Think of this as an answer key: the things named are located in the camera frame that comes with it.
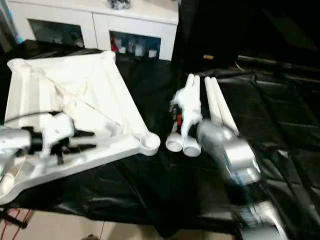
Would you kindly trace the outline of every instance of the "round hole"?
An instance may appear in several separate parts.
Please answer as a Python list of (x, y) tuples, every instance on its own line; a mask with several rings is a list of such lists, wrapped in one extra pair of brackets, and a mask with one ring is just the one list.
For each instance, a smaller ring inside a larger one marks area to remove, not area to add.
[(160, 146), (160, 138), (152, 133), (144, 136), (141, 143), (147, 149), (157, 149)]
[(195, 158), (195, 157), (199, 156), (200, 152), (201, 151), (195, 147), (186, 147), (183, 149), (183, 153), (186, 156), (191, 157), (191, 158)]
[(171, 152), (175, 152), (175, 153), (180, 152), (183, 147), (180, 142), (176, 142), (176, 141), (167, 141), (165, 143), (165, 146)]

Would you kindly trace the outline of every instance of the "red wire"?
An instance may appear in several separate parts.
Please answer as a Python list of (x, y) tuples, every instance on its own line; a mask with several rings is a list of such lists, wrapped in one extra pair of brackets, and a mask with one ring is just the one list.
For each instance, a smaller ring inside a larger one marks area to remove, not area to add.
[[(15, 218), (18, 217), (18, 215), (20, 214), (20, 210), (18, 209), (11, 209), (8, 214), (12, 213), (13, 211), (17, 211), (17, 214), (15, 215)], [(31, 212), (31, 210), (29, 209), (28, 212), (26, 213), (26, 215), (24, 216), (22, 222), (24, 223), (27, 219), (27, 217), (29, 216), (29, 213)], [(5, 234), (5, 231), (6, 231), (6, 228), (7, 226), (9, 225), (9, 223), (7, 221), (4, 221), (4, 228), (2, 229), (2, 232), (1, 232), (1, 236), (0, 236), (0, 240), (3, 240), (4, 239), (4, 234)], [(20, 231), (20, 227), (17, 229), (17, 231), (15, 232), (15, 234), (13, 235), (13, 238), (12, 240), (15, 240), (16, 236), (18, 235), (18, 232)]]
[[(13, 211), (17, 211), (17, 214), (15, 215), (15, 218), (17, 218), (18, 215), (19, 215), (19, 213), (20, 213), (20, 210), (18, 210), (18, 209), (11, 209), (11, 210), (8, 212), (8, 214), (12, 213)], [(5, 235), (5, 231), (6, 231), (7, 225), (8, 225), (7, 221), (4, 221), (4, 227), (3, 227), (2, 232), (1, 232), (0, 240), (3, 240), (3, 239), (4, 239), (4, 235)]]
[[(27, 217), (29, 216), (29, 213), (31, 212), (31, 210), (29, 209), (28, 212), (26, 213), (26, 215), (24, 216), (22, 222), (24, 223), (27, 219)], [(18, 228), (18, 230), (15, 232), (15, 234), (13, 235), (12, 240), (15, 240), (16, 236), (18, 235), (18, 232), (20, 231), (20, 227)]]

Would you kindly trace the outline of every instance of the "white plastic tube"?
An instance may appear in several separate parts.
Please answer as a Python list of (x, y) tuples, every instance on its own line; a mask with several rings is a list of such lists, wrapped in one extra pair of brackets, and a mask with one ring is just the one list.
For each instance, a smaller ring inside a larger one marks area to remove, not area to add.
[[(196, 99), (200, 99), (200, 77), (198, 75), (193, 77), (193, 84), (191, 85), (191, 81), (187, 80), (187, 83), (185, 87), (191, 87), (195, 88), (195, 94), (196, 94)], [(193, 137), (188, 136), (186, 139), (183, 141), (183, 148), (182, 151), (184, 155), (194, 158), (200, 155), (201, 153), (201, 146), (197, 143), (197, 140), (194, 139)]]
[(227, 125), (229, 128), (233, 129), (237, 134), (239, 134), (238, 128), (228, 108), (224, 95), (221, 92), (217, 79), (213, 77), (211, 78), (211, 81), (212, 81), (216, 101), (220, 110), (222, 122), (225, 125)]
[(184, 155), (195, 158), (200, 155), (201, 146), (197, 143), (195, 138), (188, 136), (187, 139), (184, 140), (182, 151)]
[(222, 117), (218, 106), (218, 101), (215, 94), (215, 89), (213, 85), (213, 81), (210, 77), (206, 77), (204, 79), (206, 95), (208, 98), (208, 105), (210, 110), (211, 121), (217, 121), (222, 124)]
[(165, 146), (171, 152), (180, 152), (183, 148), (184, 141), (177, 132), (171, 132), (165, 141)]

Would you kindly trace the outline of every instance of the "table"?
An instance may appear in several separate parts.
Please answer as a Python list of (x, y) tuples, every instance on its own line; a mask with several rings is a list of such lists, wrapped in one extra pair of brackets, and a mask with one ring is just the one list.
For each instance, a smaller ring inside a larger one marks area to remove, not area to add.
[[(4, 118), (13, 58), (97, 53), (26, 41), (0, 59), (1, 118)], [(117, 67), (161, 146), (154, 156), (137, 154), (23, 191), (6, 208), (74, 214), (98, 221), (154, 225), (163, 237), (178, 229), (235, 233), (235, 208), (218, 166), (205, 153), (188, 158), (166, 149), (169, 101), (186, 79), (164, 60), (117, 55)], [(214, 70), (240, 133), (252, 145), (265, 188), (290, 239), (320, 237), (320, 84), (259, 72)], [(209, 117), (201, 83), (204, 117)]]

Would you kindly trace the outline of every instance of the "cabinet door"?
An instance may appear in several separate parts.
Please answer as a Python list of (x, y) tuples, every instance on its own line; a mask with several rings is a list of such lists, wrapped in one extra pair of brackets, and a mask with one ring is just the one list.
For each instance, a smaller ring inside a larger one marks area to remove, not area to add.
[(98, 13), (93, 20), (99, 49), (171, 60), (177, 25)]
[(23, 40), (97, 47), (91, 12), (17, 2), (8, 5)]

